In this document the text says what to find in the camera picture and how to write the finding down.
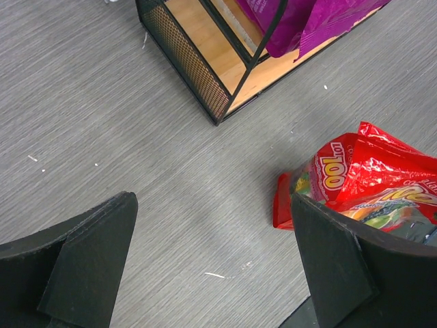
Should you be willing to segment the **red fruit candy bag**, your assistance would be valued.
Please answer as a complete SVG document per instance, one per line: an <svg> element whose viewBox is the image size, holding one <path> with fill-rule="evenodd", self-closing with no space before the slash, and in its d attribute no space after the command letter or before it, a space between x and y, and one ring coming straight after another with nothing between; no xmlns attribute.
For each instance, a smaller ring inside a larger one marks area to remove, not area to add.
<svg viewBox="0 0 437 328"><path fill-rule="evenodd" d="M400 238L436 245L436 158L371 123L361 122L357 132L336 137L279 176L274 228L293 230L295 194Z"/></svg>

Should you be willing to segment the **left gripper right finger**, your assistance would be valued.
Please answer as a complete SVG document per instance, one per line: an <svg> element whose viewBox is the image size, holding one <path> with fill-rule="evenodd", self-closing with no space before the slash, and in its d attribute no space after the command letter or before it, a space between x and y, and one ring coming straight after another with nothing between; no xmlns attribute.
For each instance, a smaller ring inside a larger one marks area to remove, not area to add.
<svg viewBox="0 0 437 328"><path fill-rule="evenodd" d="M292 197L309 297L291 327L435 327L436 247Z"/></svg>

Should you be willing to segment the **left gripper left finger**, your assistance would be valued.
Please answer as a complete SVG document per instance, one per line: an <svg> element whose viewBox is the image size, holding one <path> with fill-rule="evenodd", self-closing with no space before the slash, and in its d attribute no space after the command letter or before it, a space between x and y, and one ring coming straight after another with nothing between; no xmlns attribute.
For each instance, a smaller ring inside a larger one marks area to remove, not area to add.
<svg viewBox="0 0 437 328"><path fill-rule="evenodd" d="M123 191L1 245L2 327L109 327L138 212Z"/></svg>

